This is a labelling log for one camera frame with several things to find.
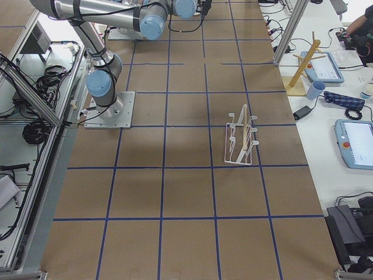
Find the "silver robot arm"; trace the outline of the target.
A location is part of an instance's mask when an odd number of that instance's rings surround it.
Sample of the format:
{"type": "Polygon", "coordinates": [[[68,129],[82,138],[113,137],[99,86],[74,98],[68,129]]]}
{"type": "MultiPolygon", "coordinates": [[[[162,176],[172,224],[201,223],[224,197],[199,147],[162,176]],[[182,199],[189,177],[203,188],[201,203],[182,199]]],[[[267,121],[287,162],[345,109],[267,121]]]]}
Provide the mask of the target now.
{"type": "Polygon", "coordinates": [[[124,28],[124,27],[117,27],[117,30],[121,34],[130,34],[130,33],[137,33],[138,31],[133,30],[131,28],[124,28]]]}
{"type": "Polygon", "coordinates": [[[68,21],[85,45],[94,66],[86,86],[103,118],[116,117],[123,111],[124,104],[115,91],[122,64],[107,48],[94,24],[128,29],[148,40],[157,40],[170,17],[189,19],[203,10],[200,1],[143,1],[140,5],[122,1],[32,1],[31,4],[49,17],[68,21]]]}

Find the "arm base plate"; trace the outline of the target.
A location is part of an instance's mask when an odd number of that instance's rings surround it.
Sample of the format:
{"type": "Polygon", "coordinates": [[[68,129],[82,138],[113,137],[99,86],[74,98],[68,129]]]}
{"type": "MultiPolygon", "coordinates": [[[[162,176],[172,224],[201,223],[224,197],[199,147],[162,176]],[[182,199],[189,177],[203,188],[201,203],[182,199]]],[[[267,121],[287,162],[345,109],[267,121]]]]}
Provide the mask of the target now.
{"type": "Polygon", "coordinates": [[[88,120],[84,122],[84,127],[88,129],[130,129],[134,103],[134,91],[118,92],[117,101],[103,114],[100,114],[105,108],[97,108],[96,102],[91,98],[90,105],[94,106],[95,109],[88,112],[88,120]]]}
{"type": "Polygon", "coordinates": [[[112,41],[136,41],[136,40],[144,40],[141,32],[137,33],[130,33],[130,34],[121,34],[118,32],[116,27],[111,27],[108,39],[112,41]]]}

